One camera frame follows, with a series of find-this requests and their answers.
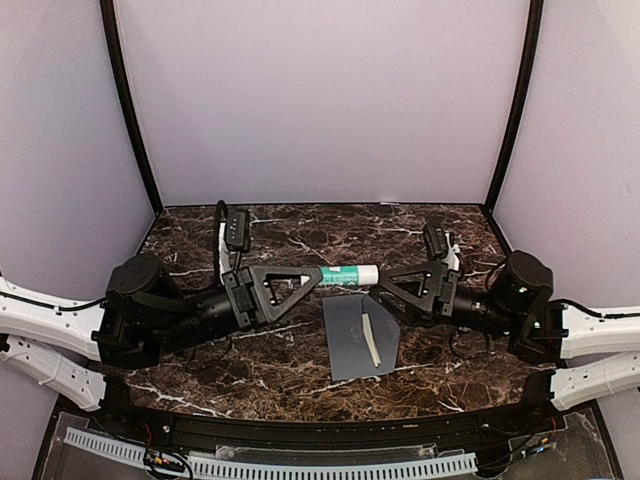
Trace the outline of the beige letter paper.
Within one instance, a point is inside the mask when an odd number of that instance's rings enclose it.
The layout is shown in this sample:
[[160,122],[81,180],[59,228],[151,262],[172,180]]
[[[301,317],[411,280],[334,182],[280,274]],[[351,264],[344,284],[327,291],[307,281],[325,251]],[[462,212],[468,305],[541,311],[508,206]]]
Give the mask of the beige letter paper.
[[382,364],[382,360],[377,348],[372,323],[368,313],[361,315],[363,336],[369,350],[373,365],[378,368]]

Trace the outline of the grey envelope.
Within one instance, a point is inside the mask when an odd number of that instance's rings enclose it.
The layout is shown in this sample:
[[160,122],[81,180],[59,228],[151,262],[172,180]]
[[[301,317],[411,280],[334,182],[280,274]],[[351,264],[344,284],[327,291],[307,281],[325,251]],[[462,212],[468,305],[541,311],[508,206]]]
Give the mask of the grey envelope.
[[[343,295],[325,298],[323,313],[333,381],[353,380],[393,373],[401,336],[395,318],[371,296]],[[368,313],[382,360],[373,365],[367,348],[361,315]]]

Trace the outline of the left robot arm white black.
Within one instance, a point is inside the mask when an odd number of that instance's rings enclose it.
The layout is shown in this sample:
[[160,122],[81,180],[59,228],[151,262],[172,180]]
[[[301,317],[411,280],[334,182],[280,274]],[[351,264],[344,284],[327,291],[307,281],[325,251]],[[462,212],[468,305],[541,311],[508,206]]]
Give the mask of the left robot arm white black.
[[141,427],[126,384],[65,356],[138,370],[188,350],[279,321],[323,280],[320,268],[244,267],[219,286],[182,291],[154,254],[116,267],[105,294],[77,302],[1,283],[1,360],[86,412],[100,409],[120,436]]

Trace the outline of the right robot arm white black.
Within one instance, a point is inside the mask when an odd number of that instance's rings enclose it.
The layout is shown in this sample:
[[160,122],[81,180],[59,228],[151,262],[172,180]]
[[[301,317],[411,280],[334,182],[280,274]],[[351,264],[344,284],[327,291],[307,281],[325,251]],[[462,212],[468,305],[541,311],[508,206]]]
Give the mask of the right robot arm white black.
[[507,256],[488,290],[462,285],[441,260],[380,273],[370,294],[397,320],[414,327],[447,324],[505,338],[519,360],[544,365],[529,375],[522,403],[510,413],[521,434],[534,432],[549,405],[566,411],[639,385],[639,310],[596,310],[555,300],[553,273],[535,256]]

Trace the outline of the small electronics board with leds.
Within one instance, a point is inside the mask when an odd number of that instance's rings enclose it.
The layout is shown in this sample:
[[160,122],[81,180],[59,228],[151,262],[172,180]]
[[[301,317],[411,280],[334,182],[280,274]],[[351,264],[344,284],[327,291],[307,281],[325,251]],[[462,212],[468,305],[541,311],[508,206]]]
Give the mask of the small electronics board with leds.
[[184,470],[183,462],[178,457],[158,450],[147,450],[143,456],[143,464],[149,468],[174,472]]

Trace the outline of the black left frame post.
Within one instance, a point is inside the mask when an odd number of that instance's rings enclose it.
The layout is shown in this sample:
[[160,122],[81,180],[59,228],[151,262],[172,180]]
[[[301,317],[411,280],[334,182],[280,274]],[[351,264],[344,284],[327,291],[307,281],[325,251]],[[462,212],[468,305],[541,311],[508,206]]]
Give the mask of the black left frame post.
[[100,0],[99,6],[112,76],[129,142],[147,199],[154,216],[157,217],[164,210],[164,205],[152,172],[126,72],[123,47],[116,18],[116,3],[113,0]]

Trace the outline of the black frame post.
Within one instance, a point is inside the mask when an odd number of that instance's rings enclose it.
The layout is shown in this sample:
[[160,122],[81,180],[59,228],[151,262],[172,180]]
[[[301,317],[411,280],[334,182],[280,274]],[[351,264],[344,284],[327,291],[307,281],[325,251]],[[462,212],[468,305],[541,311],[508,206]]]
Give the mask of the black frame post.
[[126,72],[123,47],[116,18],[116,3],[113,0],[100,0],[99,6],[112,76],[129,142],[147,199],[154,216],[157,217],[164,210],[164,205],[152,172]]
[[511,107],[494,172],[483,204],[488,215],[492,215],[496,209],[514,152],[534,70],[543,11],[543,0],[531,0],[529,2],[522,53]]

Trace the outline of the black front table rail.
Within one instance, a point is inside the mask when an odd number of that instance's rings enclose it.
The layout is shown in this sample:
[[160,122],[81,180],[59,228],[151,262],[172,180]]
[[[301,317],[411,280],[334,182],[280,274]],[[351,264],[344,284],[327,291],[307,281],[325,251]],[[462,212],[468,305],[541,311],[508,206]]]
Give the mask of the black front table rail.
[[94,415],[118,436],[153,447],[214,451],[221,446],[283,450],[355,450],[434,445],[440,451],[507,451],[511,439],[565,426],[549,402],[527,400],[451,415],[364,422],[275,422],[214,418],[134,405],[113,379]]

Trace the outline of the black right frame post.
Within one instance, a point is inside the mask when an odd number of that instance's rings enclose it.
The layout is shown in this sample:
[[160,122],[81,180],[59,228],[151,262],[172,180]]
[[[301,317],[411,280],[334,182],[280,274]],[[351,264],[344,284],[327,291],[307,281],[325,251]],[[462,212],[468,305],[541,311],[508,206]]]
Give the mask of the black right frame post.
[[488,215],[492,215],[496,209],[514,152],[534,70],[543,11],[543,0],[531,0],[529,2],[522,53],[511,107],[494,172],[483,204]]

